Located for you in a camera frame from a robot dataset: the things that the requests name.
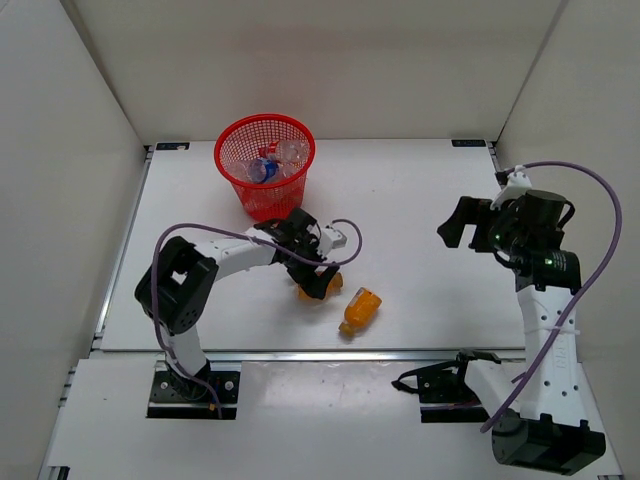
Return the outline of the orange juice bottle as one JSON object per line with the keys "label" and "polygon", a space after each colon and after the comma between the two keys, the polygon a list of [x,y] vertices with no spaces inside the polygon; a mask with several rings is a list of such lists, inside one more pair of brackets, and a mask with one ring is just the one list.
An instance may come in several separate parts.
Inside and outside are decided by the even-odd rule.
{"label": "orange juice bottle", "polygon": [[[329,282],[329,285],[327,287],[324,297],[322,298],[322,301],[326,300],[327,298],[333,295],[339,294],[340,291],[342,290],[343,285],[344,285],[343,276],[340,272],[337,272]],[[297,294],[300,300],[312,301],[312,302],[317,301],[316,298],[309,297],[300,287],[297,287]]]}
{"label": "orange juice bottle", "polygon": [[338,327],[342,336],[351,338],[369,327],[379,308],[382,299],[371,290],[361,287],[344,311],[344,319]]}

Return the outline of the clear bottle blue label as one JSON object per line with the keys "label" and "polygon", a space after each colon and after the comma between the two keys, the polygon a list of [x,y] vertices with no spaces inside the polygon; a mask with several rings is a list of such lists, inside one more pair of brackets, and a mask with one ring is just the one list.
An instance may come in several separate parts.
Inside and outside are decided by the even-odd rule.
{"label": "clear bottle blue label", "polygon": [[247,176],[253,184],[271,184],[289,179],[297,172],[297,165],[282,163],[267,158],[256,158],[249,162]]}

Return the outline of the clear bottle red label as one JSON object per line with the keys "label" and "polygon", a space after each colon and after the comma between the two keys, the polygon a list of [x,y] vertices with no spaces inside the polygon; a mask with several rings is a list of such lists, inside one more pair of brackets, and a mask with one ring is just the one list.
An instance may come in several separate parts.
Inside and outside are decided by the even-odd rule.
{"label": "clear bottle red label", "polygon": [[281,164],[305,163],[310,146],[302,140],[277,140],[259,148],[261,157]]}

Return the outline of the crushed green plastic bottle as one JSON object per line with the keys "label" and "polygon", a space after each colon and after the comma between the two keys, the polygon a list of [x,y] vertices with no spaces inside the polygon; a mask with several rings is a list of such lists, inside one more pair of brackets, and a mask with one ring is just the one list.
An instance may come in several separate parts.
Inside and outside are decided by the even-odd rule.
{"label": "crushed green plastic bottle", "polygon": [[244,208],[250,211],[259,210],[264,207],[264,191],[262,189],[246,188],[240,195],[240,200]]}

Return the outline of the clear plastic bottle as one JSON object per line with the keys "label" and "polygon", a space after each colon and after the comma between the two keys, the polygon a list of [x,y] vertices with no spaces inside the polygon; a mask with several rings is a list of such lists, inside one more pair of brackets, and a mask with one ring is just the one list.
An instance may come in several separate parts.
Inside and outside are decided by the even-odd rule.
{"label": "clear plastic bottle", "polygon": [[230,162],[227,166],[227,172],[238,181],[252,183],[251,164],[251,161]]}

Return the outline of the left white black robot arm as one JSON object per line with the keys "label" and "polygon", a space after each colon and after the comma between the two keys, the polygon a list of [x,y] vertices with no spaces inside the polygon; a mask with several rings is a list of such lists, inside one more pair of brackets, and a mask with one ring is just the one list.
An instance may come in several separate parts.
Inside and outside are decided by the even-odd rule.
{"label": "left white black robot arm", "polygon": [[213,391],[196,323],[215,282],[254,267],[281,264],[306,296],[322,300],[339,272],[328,264],[329,253],[346,243],[342,232],[332,225],[321,227],[300,208],[285,219],[257,223],[209,246],[181,236],[170,238],[139,281],[134,298],[154,323],[177,391],[188,400]]}

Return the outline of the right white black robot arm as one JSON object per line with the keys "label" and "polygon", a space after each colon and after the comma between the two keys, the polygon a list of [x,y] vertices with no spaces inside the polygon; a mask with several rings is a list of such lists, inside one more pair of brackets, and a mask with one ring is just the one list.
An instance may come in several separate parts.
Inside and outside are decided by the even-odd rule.
{"label": "right white black robot arm", "polygon": [[453,360],[416,368],[392,381],[419,396],[423,419],[446,420],[483,410],[484,430],[502,465],[564,476],[606,451],[604,433],[590,426],[579,386],[575,303],[582,288],[576,254],[562,249],[575,214],[565,197],[529,190],[499,206],[463,196],[437,233],[459,246],[466,226],[470,248],[490,253],[513,272],[525,336],[525,367],[513,377],[494,353],[462,350]]}

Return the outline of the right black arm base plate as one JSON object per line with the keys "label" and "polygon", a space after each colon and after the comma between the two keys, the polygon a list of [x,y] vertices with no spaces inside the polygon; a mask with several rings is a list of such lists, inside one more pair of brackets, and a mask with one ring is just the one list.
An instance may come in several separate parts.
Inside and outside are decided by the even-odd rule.
{"label": "right black arm base plate", "polygon": [[419,397],[423,424],[483,423],[489,415],[464,383],[468,364],[478,360],[501,363],[495,353],[463,349],[454,360],[406,371],[391,385],[397,391]]}

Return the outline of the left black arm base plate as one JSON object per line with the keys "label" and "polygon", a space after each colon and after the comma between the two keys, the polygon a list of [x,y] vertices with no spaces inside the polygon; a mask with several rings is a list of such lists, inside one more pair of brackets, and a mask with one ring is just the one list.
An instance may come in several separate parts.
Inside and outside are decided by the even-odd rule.
{"label": "left black arm base plate", "polygon": [[146,417],[171,420],[235,420],[240,380],[239,368],[210,371],[208,383],[218,396],[220,407],[217,407],[206,387],[191,385],[169,371],[166,366],[158,365],[149,392]]}

